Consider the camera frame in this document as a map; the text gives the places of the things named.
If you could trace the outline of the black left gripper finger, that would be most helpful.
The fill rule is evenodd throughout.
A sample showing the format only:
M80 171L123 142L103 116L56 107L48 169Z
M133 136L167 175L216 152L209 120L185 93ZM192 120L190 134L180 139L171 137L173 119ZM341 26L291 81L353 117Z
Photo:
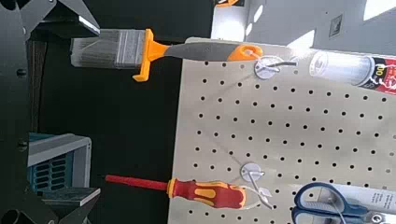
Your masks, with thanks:
M27 32L99 35L100 26L83 0L20 0Z
M98 188L66 188L37 195L30 189L6 196L6 224L88 224Z

